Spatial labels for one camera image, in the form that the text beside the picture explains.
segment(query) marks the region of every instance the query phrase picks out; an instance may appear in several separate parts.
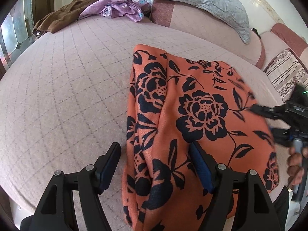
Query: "beige quilted bed cover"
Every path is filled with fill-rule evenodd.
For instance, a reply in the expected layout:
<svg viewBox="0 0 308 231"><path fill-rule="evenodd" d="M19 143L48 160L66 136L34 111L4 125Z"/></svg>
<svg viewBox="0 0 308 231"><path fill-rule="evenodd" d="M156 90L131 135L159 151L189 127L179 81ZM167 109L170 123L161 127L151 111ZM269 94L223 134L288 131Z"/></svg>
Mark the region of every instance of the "beige quilted bed cover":
<svg viewBox="0 0 308 231"><path fill-rule="evenodd" d="M92 16L43 35L0 81L0 184L22 208L34 212L53 171L79 171L112 142L122 158L110 188L100 196L112 230L124 223L121 176L125 163L126 101L132 50L143 43L193 60L235 67L260 103L282 101L265 73L196 36L128 18ZM86 230L76 205L80 231Z"/></svg>

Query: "striped pillow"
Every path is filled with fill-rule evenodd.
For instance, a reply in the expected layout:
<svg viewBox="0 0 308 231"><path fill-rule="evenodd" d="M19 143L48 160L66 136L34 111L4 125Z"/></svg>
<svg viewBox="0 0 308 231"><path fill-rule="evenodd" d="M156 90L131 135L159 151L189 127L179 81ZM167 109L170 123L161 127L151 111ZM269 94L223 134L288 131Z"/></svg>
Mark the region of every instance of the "striped pillow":
<svg viewBox="0 0 308 231"><path fill-rule="evenodd" d="M276 56L265 73L283 102L289 99L295 84L308 87L307 69L288 49Z"/></svg>

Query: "gray handle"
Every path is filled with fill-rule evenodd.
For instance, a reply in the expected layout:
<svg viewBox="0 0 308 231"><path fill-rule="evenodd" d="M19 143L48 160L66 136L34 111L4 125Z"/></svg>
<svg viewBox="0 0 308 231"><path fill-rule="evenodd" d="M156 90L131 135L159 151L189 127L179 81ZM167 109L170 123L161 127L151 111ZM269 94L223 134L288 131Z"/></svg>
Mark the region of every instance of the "gray handle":
<svg viewBox="0 0 308 231"><path fill-rule="evenodd" d="M295 148L295 152L301 154L301 151L303 150L303 142L302 142L300 139L295 138L295 139L293 140L293 146L294 146L294 148ZM294 193L294 194L297 194L298 187L299 187L299 185L294 186L294 189L293 189L293 193Z"/></svg>

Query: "blue gripper pad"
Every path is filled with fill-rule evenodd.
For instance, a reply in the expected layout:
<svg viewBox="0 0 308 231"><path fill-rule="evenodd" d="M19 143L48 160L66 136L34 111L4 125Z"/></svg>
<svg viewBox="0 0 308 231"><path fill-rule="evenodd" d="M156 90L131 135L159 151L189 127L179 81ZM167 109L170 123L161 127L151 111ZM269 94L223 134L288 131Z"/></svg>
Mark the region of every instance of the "blue gripper pad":
<svg viewBox="0 0 308 231"><path fill-rule="evenodd" d="M199 153L197 147L191 143L189 145L188 153L192 160L192 163L196 169L197 175L201 181L202 186L210 193L214 193L214 186L212 183L212 174Z"/></svg>

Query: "orange floral fabric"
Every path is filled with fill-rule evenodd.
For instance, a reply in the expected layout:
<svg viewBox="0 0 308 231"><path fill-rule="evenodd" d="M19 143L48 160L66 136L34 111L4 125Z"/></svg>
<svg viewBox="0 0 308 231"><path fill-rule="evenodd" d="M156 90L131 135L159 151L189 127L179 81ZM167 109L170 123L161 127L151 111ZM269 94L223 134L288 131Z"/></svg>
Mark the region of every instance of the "orange floral fabric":
<svg viewBox="0 0 308 231"><path fill-rule="evenodd" d="M198 230L212 195L188 155L198 141L217 163L255 169L268 192L279 183L273 137L234 68L191 61L146 45L134 49L122 195L136 231ZM228 217L235 214L233 193Z"/></svg>

